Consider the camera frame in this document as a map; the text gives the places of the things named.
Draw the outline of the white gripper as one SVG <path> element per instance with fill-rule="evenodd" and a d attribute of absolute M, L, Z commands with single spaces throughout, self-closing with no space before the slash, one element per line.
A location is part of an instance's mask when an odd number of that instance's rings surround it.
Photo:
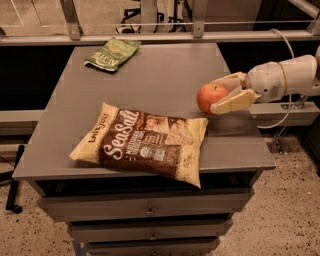
<path fill-rule="evenodd" d="M 276 62 L 255 66 L 247 73 L 251 89 L 246 88 L 246 74 L 236 72 L 212 81 L 212 84 L 223 86 L 228 96 L 213 103 L 209 110 L 212 114 L 225 114 L 243 110 L 253 103 L 267 103 L 280 100 L 285 93 L 286 82 L 283 68 Z"/>

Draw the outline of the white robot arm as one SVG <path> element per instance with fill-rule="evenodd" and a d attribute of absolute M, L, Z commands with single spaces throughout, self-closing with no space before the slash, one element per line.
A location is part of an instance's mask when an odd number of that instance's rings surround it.
<path fill-rule="evenodd" d="M 255 102 L 274 102 L 292 94 L 319 96 L 318 63 L 318 57 L 303 55 L 216 79 L 213 84 L 224 86 L 228 95 L 212 103 L 209 111 L 225 114 L 248 108 Z"/>

